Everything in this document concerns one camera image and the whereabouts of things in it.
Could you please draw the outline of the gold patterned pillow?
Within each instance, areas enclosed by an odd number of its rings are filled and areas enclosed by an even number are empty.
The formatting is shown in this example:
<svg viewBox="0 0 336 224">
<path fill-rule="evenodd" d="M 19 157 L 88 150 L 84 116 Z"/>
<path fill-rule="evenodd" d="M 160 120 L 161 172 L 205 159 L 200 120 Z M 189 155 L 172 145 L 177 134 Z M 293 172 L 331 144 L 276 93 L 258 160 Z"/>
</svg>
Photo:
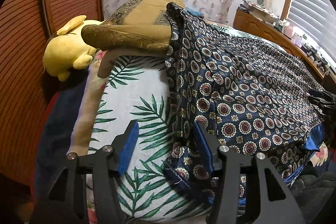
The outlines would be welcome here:
<svg viewBox="0 0 336 224">
<path fill-rule="evenodd" d="M 166 7 L 183 0 L 128 0 L 99 25 L 81 30 L 84 42 L 102 51 L 116 48 L 166 53 L 171 39 L 171 24 Z"/>
</svg>

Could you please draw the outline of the pink bottle on sideboard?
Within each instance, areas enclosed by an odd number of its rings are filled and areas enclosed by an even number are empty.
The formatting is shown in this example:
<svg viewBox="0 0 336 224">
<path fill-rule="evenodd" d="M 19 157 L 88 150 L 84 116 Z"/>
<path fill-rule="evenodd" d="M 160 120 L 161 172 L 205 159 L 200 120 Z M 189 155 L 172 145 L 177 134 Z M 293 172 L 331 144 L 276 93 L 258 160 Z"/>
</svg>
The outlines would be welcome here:
<svg viewBox="0 0 336 224">
<path fill-rule="evenodd" d="M 288 37 L 289 39 L 291 39 L 294 34 L 294 28 L 295 28 L 295 24 L 290 23 L 288 26 L 284 28 L 284 35 Z"/>
</svg>

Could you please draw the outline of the wooden sideboard cabinet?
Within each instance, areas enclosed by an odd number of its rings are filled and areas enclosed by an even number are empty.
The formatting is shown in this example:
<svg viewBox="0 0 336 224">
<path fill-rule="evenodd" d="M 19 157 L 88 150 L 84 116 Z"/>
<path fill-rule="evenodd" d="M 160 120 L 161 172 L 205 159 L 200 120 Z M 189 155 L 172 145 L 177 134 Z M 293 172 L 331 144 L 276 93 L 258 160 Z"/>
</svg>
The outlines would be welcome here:
<svg viewBox="0 0 336 224">
<path fill-rule="evenodd" d="M 328 91 L 335 92 L 335 75 L 323 75 L 306 53 L 295 46 L 289 38 L 266 23 L 256 19 L 243 10 L 236 9 L 233 27 L 237 30 L 259 36 L 283 47 L 291 55 L 297 56 L 307 67 L 313 77 Z"/>
</svg>

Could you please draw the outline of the white zebra window blind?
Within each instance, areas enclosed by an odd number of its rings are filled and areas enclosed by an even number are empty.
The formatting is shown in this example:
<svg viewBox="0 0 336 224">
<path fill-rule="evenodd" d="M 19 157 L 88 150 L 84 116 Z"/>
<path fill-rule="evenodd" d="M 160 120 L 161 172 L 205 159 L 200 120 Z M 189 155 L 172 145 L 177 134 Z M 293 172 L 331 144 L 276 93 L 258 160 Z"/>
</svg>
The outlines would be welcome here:
<svg viewBox="0 0 336 224">
<path fill-rule="evenodd" d="M 291 0 L 288 20 L 335 69 L 335 9 L 330 0 Z"/>
</svg>

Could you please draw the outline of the red-brown louvered wardrobe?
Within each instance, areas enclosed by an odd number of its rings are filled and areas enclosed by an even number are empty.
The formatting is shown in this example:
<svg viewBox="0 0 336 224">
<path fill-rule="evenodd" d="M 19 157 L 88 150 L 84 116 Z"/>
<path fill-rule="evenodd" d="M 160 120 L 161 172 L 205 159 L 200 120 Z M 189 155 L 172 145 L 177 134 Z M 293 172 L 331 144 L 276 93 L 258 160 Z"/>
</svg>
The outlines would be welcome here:
<svg viewBox="0 0 336 224">
<path fill-rule="evenodd" d="M 47 109 L 58 85 L 42 64 L 49 37 L 76 15 L 103 17 L 101 0 L 1 0 L 1 173 L 33 180 Z"/>
</svg>

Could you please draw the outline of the navy patterned satin shirt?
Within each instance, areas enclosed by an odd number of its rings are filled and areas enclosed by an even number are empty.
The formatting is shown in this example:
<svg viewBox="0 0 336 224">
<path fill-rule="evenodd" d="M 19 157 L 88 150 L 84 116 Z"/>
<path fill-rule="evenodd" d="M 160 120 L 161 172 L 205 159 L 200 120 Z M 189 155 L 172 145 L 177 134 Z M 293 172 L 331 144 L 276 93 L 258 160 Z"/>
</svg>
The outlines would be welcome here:
<svg viewBox="0 0 336 224">
<path fill-rule="evenodd" d="M 202 163 L 194 123 L 221 145 L 262 152 L 291 184 L 324 138 L 323 114 L 308 100 L 322 86 L 297 57 L 252 35 L 233 36 L 175 3 L 166 7 L 166 57 L 174 143 L 167 178 L 188 196 L 212 203 L 218 178 Z"/>
</svg>

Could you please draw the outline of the yellow Pikachu plush toy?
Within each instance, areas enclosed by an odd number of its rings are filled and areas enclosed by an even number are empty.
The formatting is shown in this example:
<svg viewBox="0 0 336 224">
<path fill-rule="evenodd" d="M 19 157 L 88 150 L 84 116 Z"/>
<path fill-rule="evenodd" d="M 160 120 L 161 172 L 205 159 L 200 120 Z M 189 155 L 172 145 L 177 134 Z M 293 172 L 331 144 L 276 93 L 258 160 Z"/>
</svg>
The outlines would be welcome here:
<svg viewBox="0 0 336 224">
<path fill-rule="evenodd" d="M 50 37 L 42 58 L 45 71 L 59 81 L 66 81 L 71 69 L 81 70 L 90 65 L 96 48 L 86 44 L 81 30 L 86 25 L 99 25 L 98 20 L 85 15 L 75 16 Z"/>
</svg>

